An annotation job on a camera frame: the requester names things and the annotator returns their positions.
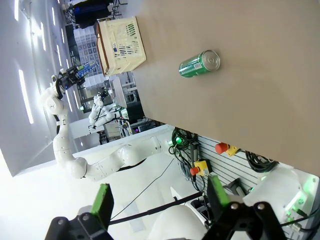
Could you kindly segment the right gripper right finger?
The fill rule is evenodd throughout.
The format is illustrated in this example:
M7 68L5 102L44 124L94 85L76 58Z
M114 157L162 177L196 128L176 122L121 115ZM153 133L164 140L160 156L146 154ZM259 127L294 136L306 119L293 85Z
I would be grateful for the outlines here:
M232 200L218 176L207 179L208 201L214 217L204 240L284 240L285 233L272 206L260 201L248 206Z

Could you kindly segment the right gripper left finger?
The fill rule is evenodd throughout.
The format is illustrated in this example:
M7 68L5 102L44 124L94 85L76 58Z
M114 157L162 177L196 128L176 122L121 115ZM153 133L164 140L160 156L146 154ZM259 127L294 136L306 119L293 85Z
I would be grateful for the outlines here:
M64 216L52 219L46 240L111 240L108 233L114 198L108 183L99 187L89 212L78 214L69 220Z

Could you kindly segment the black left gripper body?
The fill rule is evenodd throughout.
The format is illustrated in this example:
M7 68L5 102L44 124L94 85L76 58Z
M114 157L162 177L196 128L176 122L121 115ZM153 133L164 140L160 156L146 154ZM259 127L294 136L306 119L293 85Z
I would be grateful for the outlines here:
M72 71L71 67L68 69L61 69L58 74L58 83L63 90L68 90L73 85L77 85L77 79L82 78L78 71Z

